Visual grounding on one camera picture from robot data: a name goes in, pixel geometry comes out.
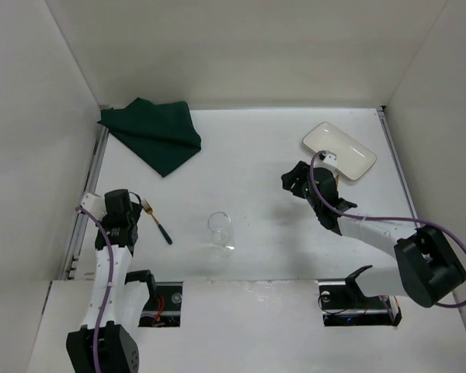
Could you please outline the gold fork with dark handle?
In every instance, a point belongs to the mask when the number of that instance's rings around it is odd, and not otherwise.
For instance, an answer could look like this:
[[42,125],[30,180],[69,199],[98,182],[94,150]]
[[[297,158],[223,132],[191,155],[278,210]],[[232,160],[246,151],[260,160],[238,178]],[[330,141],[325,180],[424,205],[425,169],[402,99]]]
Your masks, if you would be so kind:
[[157,225],[159,231],[161,232],[162,236],[164,237],[165,241],[169,244],[169,245],[172,245],[173,244],[173,241],[172,241],[172,238],[170,237],[170,235],[167,233],[167,231],[165,230],[165,228],[162,226],[162,224],[159,222],[159,220],[155,217],[155,214],[154,214],[154,211],[153,211],[153,208],[151,207],[151,205],[145,200],[145,199],[142,199],[141,200],[141,205],[144,209],[144,211],[150,215],[152,217],[152,219],[154,220],[155,224]]

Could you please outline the white rectangular plate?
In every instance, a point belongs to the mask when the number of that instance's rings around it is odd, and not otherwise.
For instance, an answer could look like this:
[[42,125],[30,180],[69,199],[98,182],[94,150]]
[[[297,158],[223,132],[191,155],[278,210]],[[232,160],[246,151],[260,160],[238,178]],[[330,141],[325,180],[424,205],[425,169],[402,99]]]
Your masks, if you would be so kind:
[[357,181],[377,161],[377,156],[361,143],[328,122],[320,123],[302,140],[313,152],[329,151],[336,155],[336,168],[347,179]]

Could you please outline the clear wine glass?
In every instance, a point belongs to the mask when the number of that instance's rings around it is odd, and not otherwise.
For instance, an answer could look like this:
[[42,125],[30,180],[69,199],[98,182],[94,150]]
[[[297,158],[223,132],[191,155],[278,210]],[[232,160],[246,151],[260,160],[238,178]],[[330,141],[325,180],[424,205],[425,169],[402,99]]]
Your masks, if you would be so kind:
[[207,220],[210,244],[215,253],[223,259],[229,258],[235,250],[231,218],[223,211],[217,211]]

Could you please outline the dark green cloth napkin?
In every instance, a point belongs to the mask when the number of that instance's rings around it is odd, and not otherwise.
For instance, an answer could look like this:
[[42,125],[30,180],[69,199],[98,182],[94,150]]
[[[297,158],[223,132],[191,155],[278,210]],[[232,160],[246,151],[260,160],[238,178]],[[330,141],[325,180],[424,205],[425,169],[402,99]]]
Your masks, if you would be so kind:
[[201,151],[201,137],[184,101],[154,104],[136,98],[123,109],[104,109],[99,124],[166,177]]

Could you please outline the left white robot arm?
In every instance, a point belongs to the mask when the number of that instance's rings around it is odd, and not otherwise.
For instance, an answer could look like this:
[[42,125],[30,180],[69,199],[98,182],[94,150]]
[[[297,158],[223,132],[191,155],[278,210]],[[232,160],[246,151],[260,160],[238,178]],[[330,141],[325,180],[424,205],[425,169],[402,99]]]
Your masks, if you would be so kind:
[[133,334],[145,305],[156,296],[156,283],[150,270],[129,270],[142,212],[141,201],[132,201],[133,196],[125,189],[104,196],[85,193],[76,208],[98,229],[89,305],[79,329],[66,339],[76,372],[139,370],[140,354]]

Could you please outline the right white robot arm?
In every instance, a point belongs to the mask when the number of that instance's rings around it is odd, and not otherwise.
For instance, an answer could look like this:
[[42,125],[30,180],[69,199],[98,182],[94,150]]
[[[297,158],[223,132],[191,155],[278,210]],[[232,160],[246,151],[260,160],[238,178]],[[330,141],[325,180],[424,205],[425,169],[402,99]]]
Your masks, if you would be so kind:
[[385,268],[366,264],[347,277],[362,295],[407,296],[430,308],[466,281],[466,270],[439,226],[363,213],[339,195],[336,178],[325,167],[299,162],[281,176],[281,183],[284,190],[309,203],[323,228],[393,260]]

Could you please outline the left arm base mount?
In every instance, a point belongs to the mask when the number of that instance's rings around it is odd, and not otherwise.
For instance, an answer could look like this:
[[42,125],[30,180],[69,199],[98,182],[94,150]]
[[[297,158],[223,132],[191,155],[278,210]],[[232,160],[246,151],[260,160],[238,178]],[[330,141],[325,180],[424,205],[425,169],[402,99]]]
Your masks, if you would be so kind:
[[156,290],[156,298],[150,298],[143,309],[139,327],[180,327],[183,282],[160,282]]

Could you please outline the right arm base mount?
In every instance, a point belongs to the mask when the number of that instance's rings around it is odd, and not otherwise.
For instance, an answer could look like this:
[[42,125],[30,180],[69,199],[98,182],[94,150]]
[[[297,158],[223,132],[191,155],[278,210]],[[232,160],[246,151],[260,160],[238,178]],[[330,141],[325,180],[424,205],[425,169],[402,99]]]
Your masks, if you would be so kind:
[[320,281],[318,289],[318,307],[326,327],[397,327],[402,321],[396,297],[366,297],[345,281]]

